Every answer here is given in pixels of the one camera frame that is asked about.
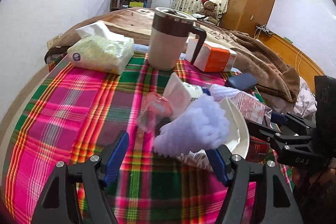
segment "travel mug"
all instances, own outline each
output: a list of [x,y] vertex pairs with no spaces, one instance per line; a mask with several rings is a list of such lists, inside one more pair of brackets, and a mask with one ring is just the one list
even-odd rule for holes
[[179,60],[189,33],[199,35],[191,65],[195,62],[207,37],[205,30],[195,27],[193,16],[178,10],[157,7],[149,43],[148,63],[157,70],[171,70]]

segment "teddy bear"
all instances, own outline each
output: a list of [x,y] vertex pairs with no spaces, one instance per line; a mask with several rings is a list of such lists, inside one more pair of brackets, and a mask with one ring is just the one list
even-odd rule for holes
[[209,0],[201,0],[201,2],[203,4],[203,8],[197,13],[209,17],[208,21],[217,25],[217,4]]

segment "blue gripper pad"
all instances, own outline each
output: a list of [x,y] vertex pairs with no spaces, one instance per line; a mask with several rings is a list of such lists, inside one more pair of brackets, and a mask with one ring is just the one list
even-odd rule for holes
[[279,126],[282,126],[282,125],[287,125],[288,124],[288,119],[285,115],[277,114],[275,112],[272,112],[271,122],[274,122]]
[[227,186],[229,179],[226,175],[225,163],[221,155],[216,149],[206,150],[205,153],[207,154],[216,179],[220,181],[224,186]]
[[125,154],[127,152],[128,145],[129,135],[125,131],[119,139],[114,151],[112,152],[110,158],[106,163],[105,176],[103,179],[105,185],[109,185],[117,178],[121,163],[123,162]]

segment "plastic bag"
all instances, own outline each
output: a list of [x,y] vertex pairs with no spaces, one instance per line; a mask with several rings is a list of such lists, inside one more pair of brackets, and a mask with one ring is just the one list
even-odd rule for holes
[[112,33],[102,21],[77,29],[82,38],[68,49],[70,62],[80,68],[122,74],[134,54],[134,39]]
[[137,125],[145,132],[151,132],[164,118],[172,115],[172,109],[168,101],[156,92],[146,95],[143,111],[138,116]]

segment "tissue box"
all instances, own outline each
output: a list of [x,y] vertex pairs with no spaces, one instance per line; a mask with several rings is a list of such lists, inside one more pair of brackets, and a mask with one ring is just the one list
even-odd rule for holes
[[[189,39],[185,59],[191,61],[197,40]],[[231,71],[237,58],[237,53],[220,44],[205,41],[194,66],[203,72],[224,72]]]
[[134,39],[110,32],[98,21],[76,30],[81,37],[68,49],[72,65],[120,75],[134,54]]

